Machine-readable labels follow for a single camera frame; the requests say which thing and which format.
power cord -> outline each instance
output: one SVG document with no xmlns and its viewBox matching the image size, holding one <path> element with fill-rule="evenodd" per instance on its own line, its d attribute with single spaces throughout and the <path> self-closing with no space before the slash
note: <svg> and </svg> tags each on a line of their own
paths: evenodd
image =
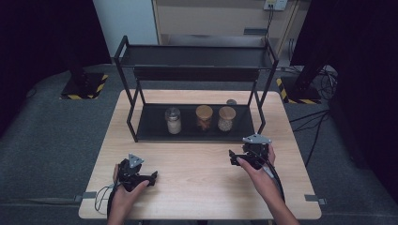
<svg viewBox="0 0 398 225">
<path fill-rule="evenodd" d="M 282 182 L 281 182 L 281 179 L 279 178 L 278 173 L 277 173 L 276 170 L 275 170 L 275 167 L 272 165 L 272 163 L 269 161 L 269 159 L 265 159 L 265 158 L 261 157 L 260 155 L 258 155 L 258 154 L 257 154 L 255 151 L 253 151 L 253 150 L 251 150 L 250 152 L 251 152 L 253 155 L 256 155 L 258 158 L 261 158 L 263 161 L 265 161 L 265 163 L 267 164 L 267 166 L 268 166 L 270 172 L 272 173 L 272 176 L 273 176 L 273 177 L 271 176 L 271 178 L 274 180 L 275 185 L 277 186 L 279 192 L 281 193 L 281 197 L 282 197 L 283 201 L 285 202 Z"/>
<path fill-rule="evenodd" d="M 106 194 L 106 192 L 108 192 L 109 189 L 113 189 L 115 187 L 115 185 L 116 184 L 111 184 L 110 186 L 105 186 L 105 187 L 101 188 L 96 195 L 96 200 L 94 201 L 94 208 L 96 209 L 97 212 L 99 212 L 102 215 L 107 215 L 106 213 L 102 213 L 100 211 L 102 201 L 109 200 L 109 199 L 105 199 L 105 194 Z"/>
<path fill-rule="evenodd" d="M 328 118 L 325 119 L 325 117 L 326 117 L 326 116 L 329 116 L 329 110 L 324 110 L 324 111 L 320 111 L 320 112 L 314 112 L 314 113 L 311 113 L 311 114 L 302 116 L 302 117 L 300 117 L 300 118 L 298 118 L 298 119 L 294 119 L 294 120 L 289 121 L 290 123 L 293 123 L 293 122 L 297 122 L 297 121 L 299 121 L 299 120 L 301 120 L 301 119 L 304 119 L 304 118 L 307 118 L 307 117 L 310 117 L 310 116 L 314 116 L 314 115 L 318 115 L 318 116 L 315 117 L 315 118 L 310 119 L 309 121 L 305 122 L 304 124 L 302 124 L 301 126 L 299 126 L 298 128 L 296 128 L 295 130 L 293 130 L 294 132 L 297 132 L 297 131 L 302 131 L 302 130 L 304 130 L 304 129 L 309 129 L 309 128 L 315 128 L 315 127 L 317 127 L 317 130 L 316 130 L 316 133 L 315 133 L 315 138 L 314 138 L 314 143 L 313 143 L 313 146 L 311 147 L 310 155 L 308 156 L 307 160 L 305 161 L 305 167 L 307 167 L 308 164 L 310 163 L 311 157 L 312 157 L 313 152 L 314 152 L 314 149 L 315 149 L 316 142 L 317 142 L 318 137 L 319 137 L 319 130 L 320 130 L 320 128 L 321 128 L 322 122 L 328 120 Z M 320 120 L 319 120 L 314 126 L 302 128 L 302 127 L 304 127 L 305 125 L 309 124 L 310 122 L 312 122 L 313 120 L 318 119 L 318 118 L 320 118 Z"/>
<path fill-rule="evenodd" d="M 269 5 L 269 14 L 268 14 L 268 25 L 267 25 L 267 39 L 269 38 L 269 27 L 271 26 L 271 22 L 273 19 L 274 8 L 273 5 Z"/>
<path fill-rule="evenodd" d="M 331 100 L 336 91 L 337 76 L 334 75 L 333 72 L 327 71 L 326 66 L 321 70 L 320 75 L 322 76 L 320 82 L 321 88 L 318 90 L 318 92 L 325 100 Z"/>
</svg>

vr controller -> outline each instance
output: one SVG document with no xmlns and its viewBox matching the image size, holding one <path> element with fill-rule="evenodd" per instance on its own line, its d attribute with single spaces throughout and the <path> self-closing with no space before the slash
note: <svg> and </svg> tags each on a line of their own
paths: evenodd
<svg viewBox="0 0 398 225">
<path fill-rule="evenodd" d="M 131 192 L 141 182 L 148 180 L 149 186 L 155 186 L 158 172 L 154 172 L 151 175 L 140 175 L 139 171 L 143 166 L 144 161 L 133 154 L 129 154 L 129 159 L 124 159 L 119 164 L 119 170 L 117 173 L 118 182 L 124 186 L 126 191 Z"/>
<path fill-rule="evenodd" d="M 245 142 L 242 146 L 245 155 L 237 155 L 229 150 L 229 157 L 231 165 L 240 166 L 237 158 L 243 158 L 248 161 L 253 168 L 259 170 L 263 167 L 264 163 L 268 161 L 268 146 L 271 143 L 269 138 L 259 134 L 253 134 L 247 138 L 243 138 Z"/>
</svg>

electrical outlet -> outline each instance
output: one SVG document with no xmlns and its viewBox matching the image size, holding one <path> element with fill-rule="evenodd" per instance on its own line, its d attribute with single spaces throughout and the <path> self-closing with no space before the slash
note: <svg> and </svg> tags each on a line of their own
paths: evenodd
<svg viewBox="0 0 398 225">
<path fill-rule="evenodd" d="M 273 10 L 283 11 L 286 8 L 287 1 L 288 0 L 266 0 L 264 10 L 271 10 L 272 7 Z"/>
<path fill-rule="evenodd" d="M 277 0 L 266 0 L 266 3 L 264 4 L 264 10 L 271 10 L 271 6 L 275 8 Z"/>
</svg>

gray carpet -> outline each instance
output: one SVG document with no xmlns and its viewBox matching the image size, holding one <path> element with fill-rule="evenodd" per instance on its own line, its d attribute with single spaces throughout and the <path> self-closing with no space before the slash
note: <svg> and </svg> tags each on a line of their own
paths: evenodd
<svg viewBox="0 0 398 225">
<path fill-rule="evenodd" d="M 39 82 L 29 93 L 21 112 L 0 141 L 0 224 L 106 224 L 78 216 L 78 205 L 3 203 L 4 199 L 72 199 L 85 191 L 122 83 L 115 66 L 88 67 L 109 75 L 97 99 L 62 100 L 59 95 L 69 79 L 61 73 Z M 278 72 L 276 77 L 295 76 Z M 130 87 L 134 80 L 129 78 Z M 314 85 L 320 86 L 316 79 Z M 148 82 L 152 89 L 250 90 L 236 83 Z M 276 82 L 271 90 L 278 91 Z M 328 108 L 284 104 L 289 119 Z M 308 119 L 292 123 L 298 128 Z M 316 128 L 295 132 L 305 161 Z M 350 160 L 333 120 L 322 123 L 308 173 L 314 191 L 328 202 L 321 205 L 319 220 L 302 224 L 398 224 L 398 206 L 372 171 L 360 170 Z M 192 224 L 193 221 L 152 221 L 151 224 Z M 248 221 L 210 221 L 209 224 L 248 224 Z"/>
</svg>

white wall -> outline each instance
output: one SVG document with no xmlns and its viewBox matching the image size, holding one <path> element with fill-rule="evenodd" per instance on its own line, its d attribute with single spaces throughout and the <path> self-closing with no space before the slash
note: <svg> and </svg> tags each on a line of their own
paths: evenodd
<svg viewBox="0 0 398 225">
<path fill-rule="evenodd" d="M 111 56 L 125 35 L 130 44 L 158 44 L 151 0 L 94 0 L 94 5 Z"/>
</svg>

